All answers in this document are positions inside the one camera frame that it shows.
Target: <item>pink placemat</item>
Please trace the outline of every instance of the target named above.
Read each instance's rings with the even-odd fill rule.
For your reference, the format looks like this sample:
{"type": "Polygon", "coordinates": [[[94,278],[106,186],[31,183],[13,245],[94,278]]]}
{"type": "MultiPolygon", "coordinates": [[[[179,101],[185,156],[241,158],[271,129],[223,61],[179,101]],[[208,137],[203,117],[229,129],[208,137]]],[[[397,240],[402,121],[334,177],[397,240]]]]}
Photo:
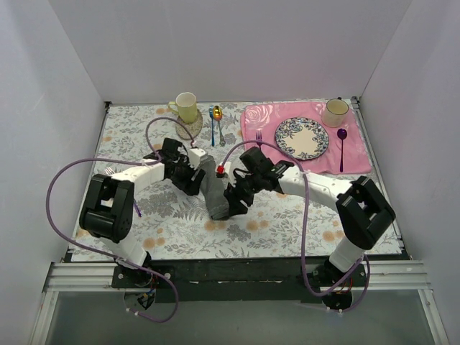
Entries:
{"type": "MultiPolygon", "coordinates": [[[[325,103],[297,102],[273,103],[247,106],[241,115],[241,132],[244,140],[254,140],[256,131],[262,131],[262,140],[275,146],[276,128],[286,119],[292,117],[308,117],[321,124],[329,135],[329,147],[326,152],[314,160],[301,161],[302,166],[312,173],[332,174],[366,174],[372,168],[359,133],[353,111],[349,109],[344,123],[339,128],[345,128],[348,137],[344,140],[344,171],[340,172],[341,140],[337,137],[339,128],[329,128],[321,121],[325,103]]],[[[246,144],[246,150],[256,144],[246,144]]],[[[286,160],[286,157],[275,149],[262,145],[262,151],[274,163],[286,160]]]]}

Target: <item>floral tablecloth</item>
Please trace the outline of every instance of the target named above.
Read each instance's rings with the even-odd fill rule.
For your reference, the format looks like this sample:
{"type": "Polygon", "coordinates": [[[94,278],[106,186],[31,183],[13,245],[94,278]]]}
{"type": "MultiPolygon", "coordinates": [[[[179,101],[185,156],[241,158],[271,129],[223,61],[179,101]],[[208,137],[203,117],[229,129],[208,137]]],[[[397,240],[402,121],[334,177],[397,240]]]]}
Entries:
{"type": "MultiPolygon", "coordinates": [[[[226,146],[211,146],[210,103],[200,103],[203,129],[196,138],[197,145],[213,155],[217,162],[234,144],[242,140],[240,116],[244,108],[254,103],[220,103],[224,118],[221,121],[226,146]]],[[[166,105],[111,106],[103,128],[98,157],[139,161],[150,153],[144,131],[147,123],[169,113],[166,105]]],[[[179,139],[175,124],[159,121],[152,125],[150,139],[160,148],[162,138],[179,139]]],[[[244,151],[239,148],[232,156],[237,161],[244,151]]],[[[98,162],[93,173],[104,173],[106,167],[115,171],[127,166],[98,162]]],[[[375,171],[369,174],[377,181],[375,171]]],[[[354,179],[353,175],[338,178],[354,179]]],[[[254,197],[254,205],[247,215],[228,221],[209,219],[203,196],[187,196],[170,181],[156,183],[136,197],[142,217],[133,215],[132,232],[154,259],[208,259],[223,257],[289,257],[300,255],[304,199],[297,196],[261,192],[254,197]]],[[[310,203],[308,216],[307,255],[330,254],[344,236],[340,219],[325,206],[310,203]]],[[[77,228],[75,238],[91,247],[108,251],[98,239],[77,228]]],[[[72,261],[109,259],[80,248],[73,250],[72,261]]],[[[393,227],[389,228],[371,254],[401,253],[393,227]]]]}

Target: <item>mug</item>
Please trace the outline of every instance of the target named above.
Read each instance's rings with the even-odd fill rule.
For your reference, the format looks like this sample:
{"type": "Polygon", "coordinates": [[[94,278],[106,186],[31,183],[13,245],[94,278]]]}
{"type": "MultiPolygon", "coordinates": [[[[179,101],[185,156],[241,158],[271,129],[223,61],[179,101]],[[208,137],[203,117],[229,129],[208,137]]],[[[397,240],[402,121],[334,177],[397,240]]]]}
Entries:
{"type": "Polygon", "coordinates": [[[167,108],[179,115],[186,124],[195,122],[197,118],[196,96],[191,92],[182,92],[175,98],[175,102],[168,103],[167,108]]]}
{"type": "Polygon", "coordinates": [[[326,103],[321,119],[327,127],[339,127],[348,113],[348,104],[341,97],[330,99],[326,103]]]}

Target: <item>wall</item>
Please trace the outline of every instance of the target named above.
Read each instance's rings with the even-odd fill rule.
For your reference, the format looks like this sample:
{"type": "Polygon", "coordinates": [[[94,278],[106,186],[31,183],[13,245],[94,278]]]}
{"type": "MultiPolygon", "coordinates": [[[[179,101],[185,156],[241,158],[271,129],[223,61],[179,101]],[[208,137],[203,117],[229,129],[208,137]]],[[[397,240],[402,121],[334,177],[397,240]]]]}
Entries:
{"type": "Polygon", "coordinates": [[[410,0],[50,0],[105,101],[361,95],[410,0]]]}
{"type": "MultiPolygon", "coordinates": [[[[0,344],[26,344],[52,260],[65,253],[45,194],[67,162],[94,154],[104,103],[46,0],[0,0],[0,344]]],[[[52,212],[71,234],[89,166],[59,183],[52,212]]]]}
{"type": "Polygon", "coordinates": [[[413,1],[362,97],[401,232],[460,344],[460,3],[413,1]]]}

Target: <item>gray cloth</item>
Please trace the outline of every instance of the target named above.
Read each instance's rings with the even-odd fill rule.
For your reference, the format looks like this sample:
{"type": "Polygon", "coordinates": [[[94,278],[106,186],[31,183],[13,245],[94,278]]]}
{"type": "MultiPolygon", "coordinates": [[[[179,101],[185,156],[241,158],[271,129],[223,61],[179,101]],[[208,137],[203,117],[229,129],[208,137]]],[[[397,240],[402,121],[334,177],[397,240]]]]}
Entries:
{"type": "Polygon", "coordinates": [[[203,181],[201,181],[200,190],[204,195],[209,216],[214,221],[227,219],[229,217],[229,202],[224,196],[225,188],[222,180],[216,177],[214,157],[207,156],[199,168],[206,172],[203,181]]]}

